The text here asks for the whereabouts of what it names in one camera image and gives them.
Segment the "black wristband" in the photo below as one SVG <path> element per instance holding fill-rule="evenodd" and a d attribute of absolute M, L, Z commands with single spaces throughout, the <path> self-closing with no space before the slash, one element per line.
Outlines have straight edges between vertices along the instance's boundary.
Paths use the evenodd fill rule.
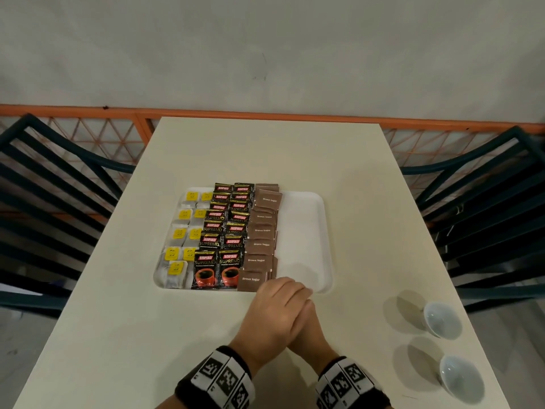
<path fill-rule="evenodd" d="M 255 390 L 243 358 L 221 346 L 178 382 L 174 395 L 187 409 L 242 409 L 253 401 Z"/>
<path fill-rule="evenodd" d="M 339 401 L 351 409 L 384 409 L 390 406 L 390 399 L 365 371 L 345 356 L 333 359 L 322 370 L 316 393 L 316 405 L 320 409 L 332 409 Z"/>

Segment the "small bowl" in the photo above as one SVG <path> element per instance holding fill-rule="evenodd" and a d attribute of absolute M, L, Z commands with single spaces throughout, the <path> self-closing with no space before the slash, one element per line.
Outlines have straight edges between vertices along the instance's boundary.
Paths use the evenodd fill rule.
<path fill-rule="evenodd" d="M 444 356 L 439 362 L 439 381 L 460 401 L 475 405 L 485 397 L 485 383 L 475 365 L 458 356 Z"/>
<path fill-rule="evenodd" d="M 429 302 L 422 313 L 424 326 L 433 336 L 455 340 L 462 334 L 462 322 L 448 304 Z"/>

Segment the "red coffee cup picture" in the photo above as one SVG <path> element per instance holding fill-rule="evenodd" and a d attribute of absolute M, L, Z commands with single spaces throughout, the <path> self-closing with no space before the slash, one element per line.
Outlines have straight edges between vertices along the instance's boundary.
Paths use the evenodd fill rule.
<path fill-rule="evenodd" d="M 214 270 L 212 268 L 203 268 L 195 274 L 195 280 L 199 287 L 213 287 L 216 285 Z"/>
<path fill-rule="evenodd" d="M 238 285 L 238 267 L 229 267 L 222 271 L 221 279 L 228 287 L 236 287 Z"/>

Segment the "hand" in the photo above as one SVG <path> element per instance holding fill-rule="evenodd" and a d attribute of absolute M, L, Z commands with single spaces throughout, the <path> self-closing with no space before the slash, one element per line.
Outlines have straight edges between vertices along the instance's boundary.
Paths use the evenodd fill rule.
<path fill-rule="evenodd" d="M 301 356 L 318 376 L 330 361 L 339 357 L 325 340 L 314 303 L 310 307 L 303 329 L 288 347 Z"/>
<path fill-rule="evenodd" d="M 229 344 L 244 359 L 252 376 L 301 331 L 314 306 L 311 294 L 311 289 L 288 277 L 269 280 L 257 290 Z"/>

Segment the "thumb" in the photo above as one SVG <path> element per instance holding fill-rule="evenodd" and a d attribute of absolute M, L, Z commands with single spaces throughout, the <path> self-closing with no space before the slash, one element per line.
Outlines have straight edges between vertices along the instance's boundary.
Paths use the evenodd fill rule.
<path fill-rule="evenodd" d="M 312 302 L 312 300 L 310 300 L 310 298 L 305 301 L 305 303 L 303 304 L 303 308 L 293 322 L 292 329 L 290 331 L 289 343 L 291 343 L 297 337 L 299 332 L 303 329 L 314 307 L 314 303 Z"/>

